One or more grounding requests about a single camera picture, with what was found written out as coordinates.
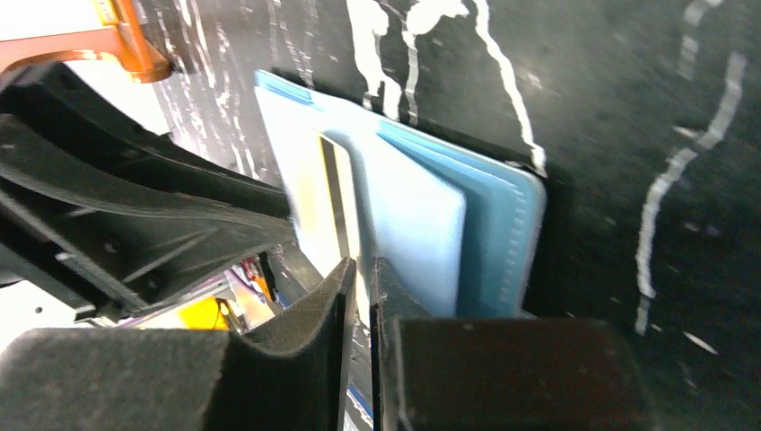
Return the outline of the blue card holder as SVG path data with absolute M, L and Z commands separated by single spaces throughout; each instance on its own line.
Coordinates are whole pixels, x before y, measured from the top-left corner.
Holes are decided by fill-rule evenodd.
M 382 257 L 433 315 L 521 315 L 547 201 L 536 175 L 264 70 L 255 85 L 295 231 L 297 169 L 324 135 L 350 156 L 361 281 Z

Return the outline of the orange wooden rack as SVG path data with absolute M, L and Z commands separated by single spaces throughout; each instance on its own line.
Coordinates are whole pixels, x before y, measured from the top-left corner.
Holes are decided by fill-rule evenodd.
M 171 76 L 172 64 L 144 36 L 134 3 L 97 1 L 102 27 L 1 43 L 1 73 L 49 61 L 105 60 L 116 62 L 138 84 Z

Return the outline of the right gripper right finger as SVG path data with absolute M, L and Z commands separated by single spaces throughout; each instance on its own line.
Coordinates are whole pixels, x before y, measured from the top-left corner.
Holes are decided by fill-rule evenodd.
M 435 318 L 372 263 L 377 430 L 651 430 L 625 342 L 603 321 Z

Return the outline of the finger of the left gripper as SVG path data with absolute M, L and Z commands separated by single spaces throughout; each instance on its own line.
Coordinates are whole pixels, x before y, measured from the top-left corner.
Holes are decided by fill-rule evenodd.
M 175 145 L 168 135 L 145 129 L 60 62 L 3 73 L 1 111 L 123 180 L 267 216 L 291 214 L 281 189 L 225 169 Z
M 1 266 L 78 312 L 146 312 L 293 237 L 273 217 L 123 180 L 1 117 Z

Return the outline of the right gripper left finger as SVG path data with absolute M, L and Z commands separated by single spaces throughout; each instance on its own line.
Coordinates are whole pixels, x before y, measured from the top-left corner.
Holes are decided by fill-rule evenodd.
M 228 330 L 24 332 L 1 355 L 4 430 L 338 430 L 354 260 L 240 335 Z

